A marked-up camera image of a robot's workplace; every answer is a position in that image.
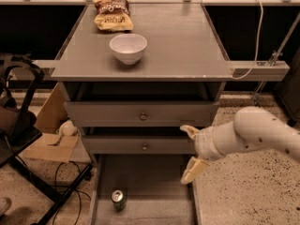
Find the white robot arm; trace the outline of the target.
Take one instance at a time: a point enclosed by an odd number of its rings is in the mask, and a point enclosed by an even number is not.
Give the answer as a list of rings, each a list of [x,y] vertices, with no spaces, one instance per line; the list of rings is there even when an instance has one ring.
[[[243,108],[231,122],[218,127],[197,129],[183,125],[180,129],[194,141],[197,154],[183,172],[181,183],[184,185],[203,173],[210,162],[233,153],[274,149],[300,162],[299,131],[259,107]]]

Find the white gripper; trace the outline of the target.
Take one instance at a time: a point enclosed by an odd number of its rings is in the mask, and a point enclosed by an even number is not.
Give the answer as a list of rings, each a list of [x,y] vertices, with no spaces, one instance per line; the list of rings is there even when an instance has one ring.
[[[200,173],[203,173],[209,166],[206,161],[215,161],[224,158],[213,140],[213,128],[208,127],[201,130],[190,126],[183,125],[180,129],[189,136],[191,140],[194,140],[195,151],[198,157],[191,157],[187,163],[186,169],[181,177],[181,183],[183,185],[191,183]]]

